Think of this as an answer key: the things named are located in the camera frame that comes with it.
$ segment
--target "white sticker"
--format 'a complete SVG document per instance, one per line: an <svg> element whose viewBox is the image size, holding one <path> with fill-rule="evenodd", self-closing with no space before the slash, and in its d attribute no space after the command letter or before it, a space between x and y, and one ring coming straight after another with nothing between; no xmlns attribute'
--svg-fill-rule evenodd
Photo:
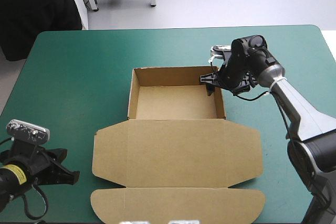
<svg viewBox="0 0 336 224"><path fill-rule="evenodd" d="M172 220L168 224L201 224L199 220Z"/></svg>
<svg viewBox="0 0 336 224"><path fill-rule="evenodd" d="M148 221L122 221L119 224L150 224Z"/></svg>

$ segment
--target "green table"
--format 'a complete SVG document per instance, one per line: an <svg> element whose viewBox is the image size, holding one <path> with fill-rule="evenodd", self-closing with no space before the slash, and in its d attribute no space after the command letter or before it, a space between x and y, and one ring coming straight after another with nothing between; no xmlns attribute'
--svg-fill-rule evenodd
<svg viewBox="0 0 336 224"><path fill-rule="evenodd" d="M46 221L97 222L90 194L115 185L91 172L93 136L98 129L127 119L131 70L147 66L207 65L212 45L264 35L291 82L321 112L336 116L336 64L315 26L59 31L38 36L0 117L20 119L51 131L46 148L67 148L64 164L80 170L75 186L44 186L50 201ZM247 97L264 91L257 87ZM227 119L261 131L264 173L238 188L257 188L267 198L258 222L300 222L311 195L287 157L286 130L273 98L245 102L224 91ZM1 146L4 150L9 145ZM32 212L42 202L29 192ZM28 221L17 199L0 221Z"/></svg>

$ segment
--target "white cable tie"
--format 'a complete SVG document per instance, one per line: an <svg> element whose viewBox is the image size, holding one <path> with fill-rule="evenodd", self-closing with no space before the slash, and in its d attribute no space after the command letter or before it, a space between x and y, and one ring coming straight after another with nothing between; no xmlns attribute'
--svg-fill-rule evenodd
<svg viewBox="0 0 336 224"><path fill-rule="evenodd" d="M280 77L280 78L278 78L278 79L275 79L274 82L271 84L271 86L269 86L268 93L270 93L270 92L272 91L273 86L274 86L278 81L281 81L281 80L286 80L286 81L287 81L287 78L286 78L286 77Z"/></svg>
<svg viewBox="0 0 336 224"><path fill-rule="evenodd" d="M221 59L223 59L223 56L222 56L222 55L213 55L213 56L208 60L208 62L211 63L211 62L214 61L214 59L219 59L219 60L221 60Z"/></svg>

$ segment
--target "open cardboard box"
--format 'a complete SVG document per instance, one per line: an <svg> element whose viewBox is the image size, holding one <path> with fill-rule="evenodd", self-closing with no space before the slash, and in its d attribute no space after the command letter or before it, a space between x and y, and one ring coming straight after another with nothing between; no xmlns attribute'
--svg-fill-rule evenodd
<svg viewBox="0 0 336 224"><path fill-rule="evenodd" d="M126 187L92 193L103 222L231 224L259 216L262 192L228 187L262 173L260 135L224 120L221 90L208 97L199 84L211 71L134 69L129 120L95 136L93 173Z"/></svg>

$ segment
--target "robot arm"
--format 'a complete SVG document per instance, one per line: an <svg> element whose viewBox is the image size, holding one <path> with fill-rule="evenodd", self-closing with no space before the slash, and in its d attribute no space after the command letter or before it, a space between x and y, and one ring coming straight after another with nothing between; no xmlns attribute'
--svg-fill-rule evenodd
<svg viewBox="0 0 336 224"><path fill-rule="evenodd" d="M336 119L317 111L287 81L285 69L268 51L263 36L235 39L231 49L212 47L212 55L224 63L219 71L201 76L209 95L214 87L239 95L259 84L269 89L289 118L288 155L314 195L302 223L336 223Z"/></svg>

